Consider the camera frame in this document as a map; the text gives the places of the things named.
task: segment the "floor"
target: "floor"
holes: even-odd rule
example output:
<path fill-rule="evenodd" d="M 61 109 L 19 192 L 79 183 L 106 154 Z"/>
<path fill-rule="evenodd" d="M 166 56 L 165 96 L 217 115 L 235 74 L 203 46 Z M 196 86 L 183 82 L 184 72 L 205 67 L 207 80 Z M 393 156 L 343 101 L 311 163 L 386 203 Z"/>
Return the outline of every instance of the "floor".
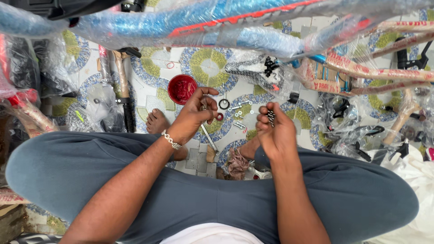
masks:
<path fill-rule="evenodd" d="M 150 4 L 158 8 L 159 3 L 165 0 L 152 1 Z M 398 16 L 393 20 L 434 20 L 432 10 L 421 10 L 418 13 L 407 16 Z M 283 23 L 274 23 L 268 28 L 276 28 L 282 30 L 283 33 L 294 36 L 305 37 L 309 33 L 313 33 L 322 28 L 329 26 L 338 18 L 333 17 L 313 17 L 313 18 L 298 18 L 292 21 Z M 73 102 L 79 102 L 83 107 L 87 105 L 87 89 L 101 78 L 97 71 L 97 61 L 99 57 L 98 45 L 89 42 L 72 33 L 64 33 L 64 37 L 68 44 L 68 51 L 75 55 L 76 62 L 79 67 L 79 95 L 77 99 L 60 98 L 52 99 L 48 109 L 48 115 L 55 118 L 59 125 L 65 125 L 66 109 Z M 396 34 L 373 35 L 367 40 L 371 51 L 376 48 L 384 47 L 385 45 L 396 39 Z M 415 46 L 411 48 L 410 59 L 415 59 L 423 49 Z M 345 47 L 340 47 L 340 50 L 345 52 Z M 200 86 L 212 86 L 220 91 L 220 95 L 215 97 L 216 101 L 223 98 L 223 93 L 226 93 L 227 99 L 231 106 L 239 101 L 250 100 L 253 105 L 246 106 L 242 109 L 244 119 L 241 121 L 246 128 L 239 129 L 232 126 L 234 120 L 239 120 L 227 110 L 219 109 L 219 112 L 224 114 L 224 119 L 221 122 L 214 121 L 212 125 L 207 125 L 212 140 L 217 149 L 221 152 L 220 156 L 216 156 L 214 162 L 206 162 L 206 152 L 208 139 L 198 131 L 194 139 L 187 143 L 189 156 L 186 160 L 180 162 L 168 163 L 167 167 L 175 168 L 176 170 L 187 174 L 215 177 L 216 167 L 221 166 L 227 160 L 227 153 L 230 147 L 237 147 L 251 139 L 255 134 L 256 113 L 259 106 L 266 104 L 268 101 L 279 101 L 273 95 L 266 93 L 260 86 L 252 84 L 252 80 L 246 76 L 230 75 L 222 71 L 224 65 L 231 60 L 234 55 L 240 55 L 242 51 L 234 49 L 214 48 L 214 49 L 199 49 L 199 48 L 183 48 L 176 47 L 167 51 L 165 48 L 158 49 L 152 47 L 141 48 L 143 54 L 141 59 L 132 57 L 131 62 L 126 62 L 126 71 L 128 73 L 128 81 L 130 85 L 130 96 L 133 98 L 136 133 L 147 133 L 146 117 L 153 108 L 159 108 L 164 112 L 169 121 L 174 121 L 182 106 L 172 102 L 167 94 L 167 85 L 169 80 L 179 74 L 188 74 L 198 82 Z M 429 51 L 429 56 L 434 58 L 434 47 Z M 379 68 L 389 68 L 391 65 L 391 55 L 377 58 L 375 60 Z M 114 64 L 114 59 L 111 57 L 111 69 L 114 72 L 114 77 L 118 75 Z M 299 100 L 297 104 L 292 104 L 283 101 L 282 109 L 288 116 L 294 119 L 297 126 L 297 143 L 308 149 L 318 150 L 324 147 L 328 141 L 324 139 L 324 135 L 320 132 L 319 126 L 314 125 L 314 109 L 317 106 L 318 93 L 312 90 L 306 90 L 300 84 L 293 85 L 293 91 L 299 92 Z M 366 102 L 367 106 L 372 107 L 372 112 L 364 118 L 364 124 L 376 124 L 379 121 L 392 122 L 396 117 L 393 113 L 382 113 L 378 110 L 379 104 L 387 104 L 390 101 L 396 102 L 394 96 L 401 99 L 401 94 L 382 95 L 361 97 Z M 255 111 L 255 114 L 250 114 L 249 111 Z M 30 204 L 28 212 L 32 214 L 32 220 L 35 223 L 37 232 L 50 234 L 63 234 L 65 228 L 57 228 L 62 224 L 62 220 L 54 217 L 50 218 L 50 214 L 37 206 Z"/>

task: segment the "handlebar grip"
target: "handlebar grip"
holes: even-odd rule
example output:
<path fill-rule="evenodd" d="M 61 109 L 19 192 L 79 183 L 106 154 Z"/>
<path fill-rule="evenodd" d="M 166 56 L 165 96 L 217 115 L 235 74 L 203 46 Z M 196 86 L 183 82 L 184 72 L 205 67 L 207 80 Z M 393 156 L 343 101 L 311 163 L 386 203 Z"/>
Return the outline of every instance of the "handlebar grip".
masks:
<path fill-rule="evenodd" d="M 124 103 L 125 126 L 127 132 L 134 133 L 134 118 L 131 104 Z"/>

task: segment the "gray sweatpants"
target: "gray sweatpants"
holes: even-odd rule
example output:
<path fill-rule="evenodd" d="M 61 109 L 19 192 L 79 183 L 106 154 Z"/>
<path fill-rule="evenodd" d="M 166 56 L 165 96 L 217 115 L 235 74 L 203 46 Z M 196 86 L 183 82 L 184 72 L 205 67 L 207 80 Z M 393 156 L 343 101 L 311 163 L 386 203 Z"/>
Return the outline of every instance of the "gray sweatpants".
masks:
<path fill-rule="evenodd" d="M 11 155 L 11 188 L 72 222 L 89 199 L 159 135 L 52 132 L 30 139 Z M 310 201 L 334 244 L 349 244 L 394 230 L 418 212 L 410 186 L 377 165 L 299 150 Z M 255 160 L 269 166 L 263 149 Z M 128 204 L 128 199 L 118 199 Z M 279 243 L 272 179 L 223 181 L 165 167 L 119 241 L 158 243 L 187 227 L 216 222 Z"/>

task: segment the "left hand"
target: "left hand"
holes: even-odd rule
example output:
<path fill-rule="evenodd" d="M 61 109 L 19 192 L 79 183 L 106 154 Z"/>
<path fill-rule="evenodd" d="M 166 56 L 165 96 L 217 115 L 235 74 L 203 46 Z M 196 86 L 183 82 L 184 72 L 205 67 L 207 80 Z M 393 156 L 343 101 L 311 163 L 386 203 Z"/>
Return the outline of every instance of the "left hand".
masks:
<path fill-rule="evenodd" d="M 172 126 L 167 129 L 167 133 L 170 134 L 174 142 L 180 145 L 186 144 L 193 138 L 201 124 L 207 121 L 210 125 L 217 117 L 217 102 L 207 94 L 218 95 L 218 91 L 211 87 L 198 87 Z M 208 109 L 200 111 L 203 103 L 207 104 Z"/>

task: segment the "wrench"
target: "wrench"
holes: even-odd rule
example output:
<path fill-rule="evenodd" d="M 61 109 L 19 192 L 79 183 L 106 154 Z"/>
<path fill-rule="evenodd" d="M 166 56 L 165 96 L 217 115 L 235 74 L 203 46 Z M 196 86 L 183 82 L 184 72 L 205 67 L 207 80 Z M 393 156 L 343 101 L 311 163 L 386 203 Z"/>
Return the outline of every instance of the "wrench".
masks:
<path fill-rule="evenodd" d="M 202 126 L 202 130 L 204 130 L 204 132 L 205 132 L 205 135 L 207 135 L 207 137 L 208 137 L 208 141 L 210 141 L 211 146 L 213 147 L 214 151 L 216 152 L 216 155 L 217 156 L 220 155 L 220 152 L 217 150 L 216 145 L 214 145 L 213 140 L 211 140 L 210 134 L 208 134 L 207 129 L 205 129 L 205 126 L 203 124 L 201 126 Z"/>

